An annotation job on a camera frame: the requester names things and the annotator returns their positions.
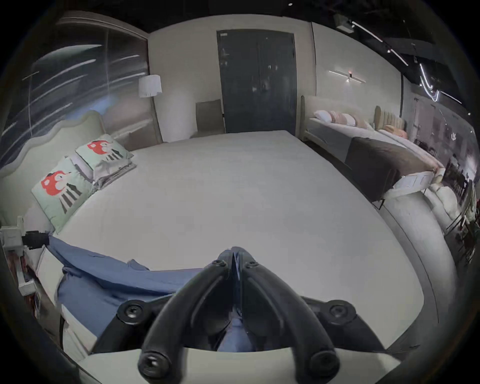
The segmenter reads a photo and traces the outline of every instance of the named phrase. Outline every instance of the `white wall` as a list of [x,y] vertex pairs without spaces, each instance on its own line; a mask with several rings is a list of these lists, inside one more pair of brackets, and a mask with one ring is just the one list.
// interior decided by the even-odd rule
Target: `white wall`
[[[317,96],[344,101],[363,111],[373,121],[375,107],[400,114],[401,74],[389,62],[351,37],[313,23],[315,40]],[[365,84],[347,82],[328,71],[348,73]]]
[[315,94],[310,23],[276,16],[223,15],[171,25],[153,32],[148,39],[150,73],[160,75],[162,80],[163,93],[154,101],[163,141],[190,138],[197,131],[195,103],[222,99],[216,40],[216,32],[222,29],[268,29],[294,34],[298,132],[300,97]]
[[408,79],[403,76],[403,108],[401,118],[405,120],[405,131],[408,134],[408,139],[413,141],[414,138],[411,137],[413,121],[415,119],[415,97],[416,94],[412,92],[412,87],[417,86],[412,84]]

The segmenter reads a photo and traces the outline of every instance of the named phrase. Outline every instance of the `white lampshade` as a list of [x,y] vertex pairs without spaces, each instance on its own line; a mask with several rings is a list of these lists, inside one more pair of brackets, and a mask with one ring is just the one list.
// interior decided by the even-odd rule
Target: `white lampshade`
[[138,79],[138,96],[153,97],[162,93],[162,83],[160,76],[148,75]]

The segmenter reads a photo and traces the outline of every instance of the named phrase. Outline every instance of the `upholstered headboard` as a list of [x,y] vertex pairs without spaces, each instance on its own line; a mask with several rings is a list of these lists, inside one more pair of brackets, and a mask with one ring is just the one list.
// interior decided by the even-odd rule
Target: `upholstered headboard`
[[337,101],[318,96],[302,96],[300,101],[300,138],[303,137],[307,119],[315,117],[313,113],[320,109],[349,113],[368,121],[360,109],[358,109],[356,106],[344,103],[343,101]]
[[392,112],[383,111],[378,105],[375,107],[373,117],[375,130],[382,129],[385,125],[393,125],[395,128],[405,130],[405,120],[395,116]]
[[64,156],[101,136],[104,132],[98,112],[89,111],[77,121],[62,120],[44,136],[34,137],[23,146],[17,158],[0,169],[0,216],[3,224],[16,225],[34,202],[33,186]]

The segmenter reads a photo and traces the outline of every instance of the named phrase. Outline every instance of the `white pillow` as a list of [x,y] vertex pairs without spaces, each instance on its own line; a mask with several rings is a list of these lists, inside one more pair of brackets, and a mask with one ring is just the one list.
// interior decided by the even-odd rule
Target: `white pillow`
[[350,125],[352,127],[355,127],[357,125],[357,122],[352,115],[349,115],[348,113],[342,113],[342,115],[345,116],[345,118],[347,119],[347,125]]
[[365,124],[367,125],[367,129],[368,129],[369,131],[375,131],[375,128],[372,127],[368,121],[365,121]]
[[440,184],[434,183],[430,184],[430,191],[437,192],[442,186]]
[[318,120],[324,121],[326,123],[332,122],[332,115],[324,110],[318,110],[313,113]]
[[441,187],[436,192],[438,198],[444,205],[445,211],[453,220],[458,215],[458,202],[455,193],[449,187]]

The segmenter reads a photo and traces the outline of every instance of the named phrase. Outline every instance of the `brown blanket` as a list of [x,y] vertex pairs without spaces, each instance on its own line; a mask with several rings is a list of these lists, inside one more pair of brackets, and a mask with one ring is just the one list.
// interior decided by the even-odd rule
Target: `brown blanket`
[[380,200],[402,176],[433,170],[406,148],[361,137],[352,139],[345,164],[370,201]]

